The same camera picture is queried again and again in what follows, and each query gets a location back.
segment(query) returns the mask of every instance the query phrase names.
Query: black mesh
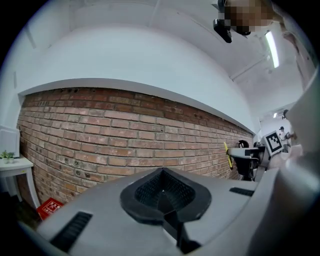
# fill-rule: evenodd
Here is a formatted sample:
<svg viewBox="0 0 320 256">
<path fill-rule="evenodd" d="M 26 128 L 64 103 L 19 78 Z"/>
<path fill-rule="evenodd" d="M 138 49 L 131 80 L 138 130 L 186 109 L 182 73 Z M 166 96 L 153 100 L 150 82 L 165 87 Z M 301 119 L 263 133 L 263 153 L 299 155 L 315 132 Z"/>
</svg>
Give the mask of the black mesh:
<svg viewBox="0 0 320 256">
<path fill-rule="evenodd" d="M 138 202 L 157 209 L 159 198 L 163 191 L 176 211 L 190 204 L 196 195 L 192 187 L 162 171 L 138 187 L 134 197 Z"/>
</svg>

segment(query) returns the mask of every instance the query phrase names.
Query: white ceiling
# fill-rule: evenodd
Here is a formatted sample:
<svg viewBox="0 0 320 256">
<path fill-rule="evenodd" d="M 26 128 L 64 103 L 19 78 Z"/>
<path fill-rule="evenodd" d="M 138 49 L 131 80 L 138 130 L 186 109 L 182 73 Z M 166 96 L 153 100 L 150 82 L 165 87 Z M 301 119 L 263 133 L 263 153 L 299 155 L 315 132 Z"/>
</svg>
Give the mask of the white ceiling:
<svg viewBox="0 0 320 256">
<path fill-rule="evenodd" d="M 155 12 L 157 2 L 70 0 L 70 30 L 124 23 L 150 26 L 176 35 L 214 59 L 238 84 L 252 108 L 259 103 L 255 98 L 271 95 L 275 90 L 281 94 L 279 88 L 301 91 L 295 49 L 282 38 L 279 24 L 273 23 L 247 38 L 233 32 L 233 42 L 228 44 L 213 29 L 213 20 L 218 19 L 218 11 L 211 5 L 213 0 L 159 0 Z M 280 66 L 276 69 L 265 37 L 267 30 L 272 31 L 278 51 Z M 275 108 L 281 106 L 281 102 L 274 104 Z"/>
</svg>

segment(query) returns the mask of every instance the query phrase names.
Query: brick wall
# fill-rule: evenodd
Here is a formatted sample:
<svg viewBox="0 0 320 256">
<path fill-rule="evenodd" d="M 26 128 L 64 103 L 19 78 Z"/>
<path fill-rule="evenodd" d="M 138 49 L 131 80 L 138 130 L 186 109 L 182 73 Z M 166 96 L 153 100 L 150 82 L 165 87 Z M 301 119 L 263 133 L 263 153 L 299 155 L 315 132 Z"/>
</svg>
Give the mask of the brick wall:
<svg viewBox="0 0 320 256">
<path fill-rule="evenodd" d="M 22 154 L 34 163 L 39 200 L 63 203 L 97 183 L 154 167 L 237 179 L 224 144 L 252 145 L 242 128 L 199 109 L 114 89 L 57 89 L 26 97 L 19 118 Z M 31 202 L 24 177 L 22 197 Z"/>
</svg>

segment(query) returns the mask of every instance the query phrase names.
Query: floor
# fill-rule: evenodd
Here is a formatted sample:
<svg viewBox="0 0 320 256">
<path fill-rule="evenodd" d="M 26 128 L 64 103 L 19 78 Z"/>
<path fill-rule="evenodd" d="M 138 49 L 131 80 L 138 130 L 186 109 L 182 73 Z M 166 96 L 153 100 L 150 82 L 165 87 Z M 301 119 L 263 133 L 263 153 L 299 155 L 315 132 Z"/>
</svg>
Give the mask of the floor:
<svg viewBox="0 0 320 256">
<path fill-rule="evenodd" d="M 16 220 L 35 230 L 42 221 L 36 210 L 23 200 L 19 202 L 17 196 L 11 197 L 10 201 Z"/>
</svg>

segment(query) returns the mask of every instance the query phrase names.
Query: fluorescent light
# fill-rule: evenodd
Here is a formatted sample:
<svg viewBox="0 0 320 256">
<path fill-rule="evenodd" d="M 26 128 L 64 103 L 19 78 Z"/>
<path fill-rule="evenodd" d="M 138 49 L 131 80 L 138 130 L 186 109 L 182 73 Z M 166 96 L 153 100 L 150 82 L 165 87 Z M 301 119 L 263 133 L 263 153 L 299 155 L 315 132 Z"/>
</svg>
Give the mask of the fluorescent light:
<svg viewBox="0 0 320 256">
<path fill-rule="evenodd" d="M 272 54 L 274 68 L 277 68 L 279 67 L 279 59 L 278 59 L 278 53 L 277 53 L 274 36 L 272 35 L 271 31 L 269 31 L 268 33 L 265 34 L 265 37 L 268 40 L 268 44 Z"/>
</svg>

